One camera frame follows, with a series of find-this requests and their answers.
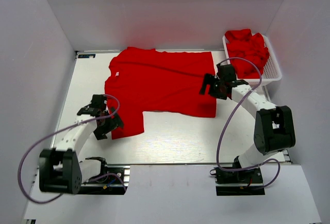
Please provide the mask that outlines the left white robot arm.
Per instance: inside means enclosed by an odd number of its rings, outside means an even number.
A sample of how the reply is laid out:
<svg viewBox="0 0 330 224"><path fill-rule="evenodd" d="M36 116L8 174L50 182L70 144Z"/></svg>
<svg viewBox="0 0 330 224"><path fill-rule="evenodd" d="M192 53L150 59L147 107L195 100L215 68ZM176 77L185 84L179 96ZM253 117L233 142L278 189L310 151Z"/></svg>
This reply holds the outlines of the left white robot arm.
<svg viewBox="0 0 330 224"><path fill-rule="evenodd" d="M79 153L88 138L93 135L98 141L107 134L124 126L118 115L120 104L108 107L116 98L101 94L92 96L90 103L76 114L75 122L65 129L66 135L52 149L44 149L39 155L39 189L45 193L79 193L87 182L104 182L109 169L101 157L89 157L80 161Z"/></svg>

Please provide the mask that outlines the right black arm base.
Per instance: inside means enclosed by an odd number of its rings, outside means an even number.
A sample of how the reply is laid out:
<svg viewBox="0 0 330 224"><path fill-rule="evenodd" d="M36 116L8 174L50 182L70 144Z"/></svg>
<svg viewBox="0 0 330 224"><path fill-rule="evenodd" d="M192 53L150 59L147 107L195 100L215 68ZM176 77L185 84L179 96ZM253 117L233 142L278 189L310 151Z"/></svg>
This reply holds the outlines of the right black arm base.
<svg viewBox="0 0 330 224"><path fill-rule="evenodd" d="M259 168L226 172L215 167L210 171L215 177L217 196L262 196L265 195L263 178Z"/></svg>

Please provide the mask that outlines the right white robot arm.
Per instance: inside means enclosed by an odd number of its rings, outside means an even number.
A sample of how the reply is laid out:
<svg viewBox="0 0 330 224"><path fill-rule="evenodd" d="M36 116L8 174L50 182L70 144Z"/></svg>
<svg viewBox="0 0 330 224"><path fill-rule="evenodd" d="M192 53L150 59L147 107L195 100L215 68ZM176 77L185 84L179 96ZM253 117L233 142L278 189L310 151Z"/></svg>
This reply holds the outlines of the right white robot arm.
<svg viewBox="0 0 330 224"><path fill-rule="evenodd" d="M255 120L253 144L237 157L239 165L233 169L233 177L245 182L251 177L251 169L273 160L278 152L295 145L292 111L288 106L277 106L255 92L255 88L243 79L237 79L231 64L217 64L216 75L205 74L200 94L208 93L216 99L231 99L247 110Z"/></svg>

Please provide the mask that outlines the red t shirt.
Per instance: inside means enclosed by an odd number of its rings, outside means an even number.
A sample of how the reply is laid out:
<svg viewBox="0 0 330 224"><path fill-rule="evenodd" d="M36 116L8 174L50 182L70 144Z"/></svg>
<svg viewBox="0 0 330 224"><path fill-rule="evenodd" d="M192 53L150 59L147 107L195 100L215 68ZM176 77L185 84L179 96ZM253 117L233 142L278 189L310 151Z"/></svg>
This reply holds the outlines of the red t shirt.
<svg viewBox="0 0 330 224"><path fill-rule="evenodd" d="M122 128L112 139L142 134L144 112L173 112L214 118L217 101L199 94L205 74L215 74L210 52L159 52L129 47L109 63L105 93L116 97L109 108L119 108Z"/></svg>

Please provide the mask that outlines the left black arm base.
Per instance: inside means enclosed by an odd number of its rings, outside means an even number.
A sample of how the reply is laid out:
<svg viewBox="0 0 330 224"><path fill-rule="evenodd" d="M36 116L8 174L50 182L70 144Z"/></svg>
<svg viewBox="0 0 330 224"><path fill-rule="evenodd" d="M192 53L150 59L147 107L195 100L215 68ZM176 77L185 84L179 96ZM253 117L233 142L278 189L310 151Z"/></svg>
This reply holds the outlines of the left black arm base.
<svg viewBox="0 0 330 224"><path fill-rule="evenodd" d="M106 165L101 175L105 176L95 181L83 183L78 195L124 195L126 193L123 184L128 189L130 177L129 165Z"/></svg>

